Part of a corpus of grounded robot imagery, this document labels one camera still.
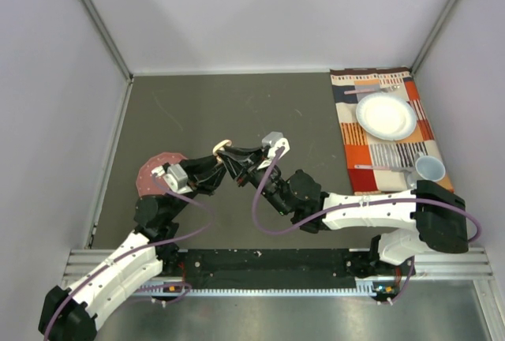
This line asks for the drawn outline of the pink earbud charging case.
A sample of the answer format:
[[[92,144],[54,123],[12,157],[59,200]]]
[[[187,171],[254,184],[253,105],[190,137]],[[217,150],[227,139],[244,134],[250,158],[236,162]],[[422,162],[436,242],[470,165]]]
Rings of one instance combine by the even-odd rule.
[[[230,147],[232,145],[232,141],[225,139],[220,142],[218,142],[212,149],[212,154],[214,156],[218,155],[218,151],[223,150],[225,147]]]

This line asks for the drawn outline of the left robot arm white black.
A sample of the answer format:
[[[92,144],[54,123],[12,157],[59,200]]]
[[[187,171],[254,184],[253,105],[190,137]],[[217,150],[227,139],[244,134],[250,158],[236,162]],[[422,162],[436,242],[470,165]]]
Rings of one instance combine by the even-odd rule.
[[[93,340],[105,320],[129,296],[158,274],[179,264],[176,217],[199,194],[212,195],[226,175],[221,159],[167,161],[137,178],[135,228],[102,263],[67,288],[46,295],[39,320],[45,340]]]

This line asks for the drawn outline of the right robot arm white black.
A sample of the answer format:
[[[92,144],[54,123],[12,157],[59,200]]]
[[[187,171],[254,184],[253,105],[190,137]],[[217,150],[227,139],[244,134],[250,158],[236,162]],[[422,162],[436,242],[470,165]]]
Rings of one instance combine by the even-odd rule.
[[[437,183],[421,180],[414,189],[371,196],[327,193],[303,170],[282,177],[277,163],[287,150],[286,142],[258,148],[234,148],[229,143],[215,147],[214,154],[232,179],[239,186],[255,187],[253,216],[264,198],[280,215],[290,215],[295,229],[313,234],[384,227],[388,232],[372,240],[368,255],[369,267],[380,275],[423,253],[468,252],[465,202]]]

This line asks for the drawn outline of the pink polka dot plate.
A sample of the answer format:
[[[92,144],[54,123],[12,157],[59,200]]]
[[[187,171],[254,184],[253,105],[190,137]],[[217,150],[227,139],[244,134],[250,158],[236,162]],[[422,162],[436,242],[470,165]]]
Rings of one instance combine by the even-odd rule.
[[[140,169],[136,179],[138,196],[163,195],[175,189],[178,194],[190,193],[191,189],[186,185],[176,183],[174,178],[165,179],[164,165],[175,165],[184,160],[180,153],[162,152],[151,157]]]

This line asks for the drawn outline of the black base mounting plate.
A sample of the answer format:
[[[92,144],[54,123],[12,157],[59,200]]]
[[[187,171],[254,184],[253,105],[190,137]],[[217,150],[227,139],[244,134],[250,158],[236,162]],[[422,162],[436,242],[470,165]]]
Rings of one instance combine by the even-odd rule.
[[[349,249],[190,249],[175,266],[193,288],[209,290],[355,288],[357,279],[410,270],[407,262],[395,266]]]

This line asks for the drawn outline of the patterned orange placemat cloth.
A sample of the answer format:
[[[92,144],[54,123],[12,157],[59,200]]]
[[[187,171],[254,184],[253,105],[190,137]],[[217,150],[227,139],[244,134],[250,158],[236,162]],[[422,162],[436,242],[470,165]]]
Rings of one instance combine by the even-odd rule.
[[[406,190],[418,152],[441,157],[408,68],[333,69],[330,78],[355,193]]]

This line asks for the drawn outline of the white paper plate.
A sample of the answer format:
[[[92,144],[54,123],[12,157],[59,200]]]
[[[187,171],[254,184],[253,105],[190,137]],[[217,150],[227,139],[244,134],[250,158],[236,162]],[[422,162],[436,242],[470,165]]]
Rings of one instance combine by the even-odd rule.
[[[387,93],[366,96],[357,104],[355,114],[364,131],[384,141],[406,139],[417,126],[417,116],[409,103]]]

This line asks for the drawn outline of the light blue cup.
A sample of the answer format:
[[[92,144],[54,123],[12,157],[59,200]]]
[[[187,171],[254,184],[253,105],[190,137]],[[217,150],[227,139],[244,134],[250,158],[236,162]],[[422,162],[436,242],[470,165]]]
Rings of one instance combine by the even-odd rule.
[[[413,169],[406,176],[406,183],[409,187],[415,188],[420,180],[439,182],[445,175],[446,168],[439,159],[417,152],[413,159]]]

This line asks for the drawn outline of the pink handled fork rear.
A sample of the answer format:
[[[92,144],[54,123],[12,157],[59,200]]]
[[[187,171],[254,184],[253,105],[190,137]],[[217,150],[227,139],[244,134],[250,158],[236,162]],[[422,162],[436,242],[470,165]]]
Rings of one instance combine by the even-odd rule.
[[[401,88],[401,86],[399,84],[394,84],[394,85],[390,85],[390,86],[383,87],[383,88],[362,88],[362,89],[348,90],[348,91],[345,91],[344,94],[346,96],[348,96],[348,95],[369,94],[369,93],[376,93],[376,92],[386,93],[386,92],[394,92],[400,88]]]

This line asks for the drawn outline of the left aluminium corner post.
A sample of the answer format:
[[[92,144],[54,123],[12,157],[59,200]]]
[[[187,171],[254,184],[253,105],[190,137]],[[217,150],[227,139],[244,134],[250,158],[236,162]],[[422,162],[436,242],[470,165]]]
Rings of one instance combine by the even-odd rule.
[[[107,53],[112,58],[113,63],[118,67],[122,76],[127,80],[131,81],[133,74],[131,73],[125,59],[122,57],[121,52],[118,49],[117,44],[113,40],[102,16],[99,14],[98,9],[95,6],[93,0],[79,0],[84,8],[89,20],[92,23],[93,28],[101,39]]]

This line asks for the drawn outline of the aluminium corner post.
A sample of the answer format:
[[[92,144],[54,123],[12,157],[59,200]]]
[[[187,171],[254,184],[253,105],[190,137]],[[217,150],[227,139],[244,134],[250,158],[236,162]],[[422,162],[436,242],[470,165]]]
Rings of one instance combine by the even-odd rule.
[[[118,49],[117,44],[113,40],[102,16],[99,14],[98,9],[95,6],[93,0],[79,0],[84,8],[89,20],[92,23],[93,28],[101,39],[107,53],[112,58],[113,63],[118,67],[122,76],[127,80],[131,81],[133,74],[131,73],[125,59],[122,57],[121,52]]]
[[[436,18],[434,25],[429,31],[428,36],[423,42],[421,49],[417,53],[417,56],[413,60],[413,63],[410,67],[410,72],[412,73],[413,76],[415,76],[419,72],[420,68],[423,66],[423,63],[429,56],[432,48],[435,46],[436,41],[440,37],[448,21],[451,19],[451,16],[460,1],[461,0],[447,0],[443,5],[440,14]]]

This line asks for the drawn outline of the right aluminium corner post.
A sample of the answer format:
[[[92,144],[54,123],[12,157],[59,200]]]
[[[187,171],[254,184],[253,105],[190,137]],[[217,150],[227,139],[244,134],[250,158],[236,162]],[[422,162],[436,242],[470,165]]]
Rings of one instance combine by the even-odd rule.
[[[428,36],[423,42],[421,49],[417,53],[417,56],[413,60],[413,63],[410,67],[410,72],[412,73],[413,76],[415,76],[419,72],[420,68],[423,66],[423,63],[429,56],[432,48],[435,46],[436,41],[440,37],[448,21],[451,19],[451,16],[460,1],[461,0],[447,0],[443,5],[440,14],[436,18],[434,25],[429,31]]]

